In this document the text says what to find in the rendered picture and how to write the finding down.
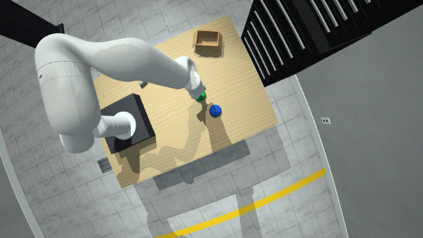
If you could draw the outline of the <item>blue bell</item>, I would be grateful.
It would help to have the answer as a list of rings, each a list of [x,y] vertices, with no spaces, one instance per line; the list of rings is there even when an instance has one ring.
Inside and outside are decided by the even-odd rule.
[[[211,107],[210,107],[210,114],[212,115],[212,116],[214,116],[214,117],[217,117],[217,116],[219,116],[220,114],[221,114],[221,108],[220,108],[220,106],[218,106],[218,105],[212,105]]]

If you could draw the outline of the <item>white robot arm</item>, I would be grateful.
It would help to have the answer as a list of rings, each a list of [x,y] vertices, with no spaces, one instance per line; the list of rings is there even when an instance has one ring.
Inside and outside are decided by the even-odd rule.
[[[137,38],[88,42],[67,34],[51,34],[38,43],[34,57],[48,120],[70,153],[89,150],[95,138],[129,139],[136,130],[135,118],[128,112],[101,116],[92,66],[118,81],[185,88],[194,96],[204,89],[189,57],[174,61]]]

